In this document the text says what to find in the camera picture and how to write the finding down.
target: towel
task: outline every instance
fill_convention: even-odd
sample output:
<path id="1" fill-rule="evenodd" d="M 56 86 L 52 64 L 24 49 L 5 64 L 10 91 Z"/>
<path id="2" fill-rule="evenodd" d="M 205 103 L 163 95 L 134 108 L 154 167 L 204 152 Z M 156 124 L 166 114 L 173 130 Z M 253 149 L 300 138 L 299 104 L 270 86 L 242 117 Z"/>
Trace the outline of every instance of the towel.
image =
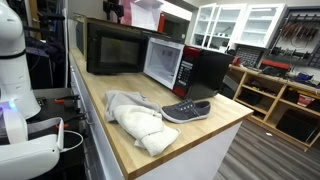
<path id="1" fill-rule="evenodd" d="M 108 122 L 116 120 L 113 110 L 120 105 L 138 105 L 160 112 L 160 108 L 156 103 L 148 101 L 146 97 L 142 96 L 138 92 L 111 90 L 105 93 L 105 97 L 107 100 L 105 119 Z"/>
<path id="2" fill-rule="evenodd" d="M 112 114 L 136 139 L 135 146 L 147 149 L 151 156 L 160 154 L 180 133 L 163 124 L 160 113 L 143 106 L 119 105 Z"/>

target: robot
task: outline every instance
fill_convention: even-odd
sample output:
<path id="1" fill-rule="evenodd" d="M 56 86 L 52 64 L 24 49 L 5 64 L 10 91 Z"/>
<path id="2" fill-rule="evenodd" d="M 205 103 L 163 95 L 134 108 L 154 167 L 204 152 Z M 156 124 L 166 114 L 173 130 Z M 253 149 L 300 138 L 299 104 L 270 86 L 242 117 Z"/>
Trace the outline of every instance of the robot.
<path id="1" fill-rule="evenodd" d="M 30 179 L 52 169 L 63 151 L 63 121 L 59 133 L 28 140 L 35 131 L 26 119 L 40 111 L 31 89 L 25 39 L 19 16 L 0 0 L 0 135 L 9 143 L 0 145 L 0 179 Z"/>

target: table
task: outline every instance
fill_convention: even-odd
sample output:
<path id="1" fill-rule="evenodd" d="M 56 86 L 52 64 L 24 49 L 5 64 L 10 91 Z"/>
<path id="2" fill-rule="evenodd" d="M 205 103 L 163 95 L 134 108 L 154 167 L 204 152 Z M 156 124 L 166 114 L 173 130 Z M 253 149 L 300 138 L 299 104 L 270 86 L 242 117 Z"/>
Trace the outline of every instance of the table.
<path id="1" fill-rule="evenodd" d="M 179 128 L 181 134 L 160 155 L 151 157 L 146 150 L 133 146 L 135 139 L 120 125 L 105 120 L 105 92 L 140 92 L 160 107 L 181 99 L 143 73 L 114 76 L 87 73 L 85 59 L 78 49 L 70 50 L 69 59 L 71 86 L 80 94 L 88 112 L 88 126 L 99 156 L 96 160 L 100 161 L 95 165 L 101 179 L 212 179 L 241 121 L 253 113 L 222 95 L 207 98 L 212 108 L 206 120 L 185 124 L 164 120 L 167 126 Z"/>

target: glass cabinet door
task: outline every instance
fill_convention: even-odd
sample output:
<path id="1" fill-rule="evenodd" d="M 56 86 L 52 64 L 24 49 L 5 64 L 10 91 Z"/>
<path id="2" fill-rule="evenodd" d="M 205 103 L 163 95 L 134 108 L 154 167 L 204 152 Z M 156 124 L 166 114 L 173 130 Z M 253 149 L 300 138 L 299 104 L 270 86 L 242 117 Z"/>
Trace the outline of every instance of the glass cabinet door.
<path id="1" fill-rule="evenodd" d="M 224 52 L 230 44 L 237 23 L 241 23 L 246 4 L 221 5 L 216 13 L 215 19 L 209 28 L 210 40 L 206 46 L 208 49 Z"/>
<path id="2" fill-rule="evenodd" d="M 212 15 L 214 13 L 216 4 L 209 4 L 205 6 L 200 6 L 197 19 L 194 25 L 194 29 L 191 36 L 190 44 L 197 47 L 203 47 L 207 35 L 209 26 L 211 23 Z"/>
<path id="3" fill-rule="evenodd" d="M 284 7 L 285 4 L 249 6 L 239 43 L 267 47 Z"/>

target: shoelace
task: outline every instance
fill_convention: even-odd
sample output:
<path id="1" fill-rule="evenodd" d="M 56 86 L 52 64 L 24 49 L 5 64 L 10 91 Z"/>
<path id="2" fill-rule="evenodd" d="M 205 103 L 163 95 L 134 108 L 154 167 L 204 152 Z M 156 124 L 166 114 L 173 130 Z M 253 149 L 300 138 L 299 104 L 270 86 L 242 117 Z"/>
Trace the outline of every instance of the shoelace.
<path id="1" fill-rule="evenodd" d="M 186 109 L 193 107 L 193 103 L 192 103 L 191 99 L 186 99 L 186 100 L 180 102 L 179 104 L 177 104 L 177 106 L 182 111 L 182 110 L 186 110 Z"/>

